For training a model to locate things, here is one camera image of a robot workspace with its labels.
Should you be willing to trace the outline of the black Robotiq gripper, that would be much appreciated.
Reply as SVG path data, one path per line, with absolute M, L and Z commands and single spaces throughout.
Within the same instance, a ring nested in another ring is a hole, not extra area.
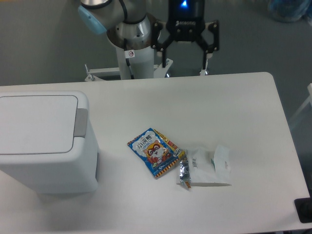
M 202 69 L 207 69 L 208 56 L 219 50 L 219 20 L 205 23 L 204 6 L 204 0 L 170 0 L 167 23 L 157 20 L 151 26 L 151 48 L 161 52 L 163 68 L 167 66 L 166 49 L 173 41 L 194 42 L 196 40 L 203 51 Z M 166 26 L 169 36 L 163 43 L 159 43 L 158 37 L 164 26 Z M 201 35 L 204 29 L 213 34 L 214 41 L 210 45 Z

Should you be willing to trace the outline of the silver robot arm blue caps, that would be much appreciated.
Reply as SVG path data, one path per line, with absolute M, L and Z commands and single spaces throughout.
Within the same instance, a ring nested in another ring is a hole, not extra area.
M 152 23 L 151 48 L 161 53 L 162 62 L 172 42 L 196 42 L 203 51 L 202 68 L 207 68 L 208 56 L 219 50 L 219 22 L 204 21 L 204 6 L 203 0 L 170 0 L 168 20 Z M 78 14 L 98 35 L 122 22 L 139 24 L 147 11 L 144 0 L 82 0 Z

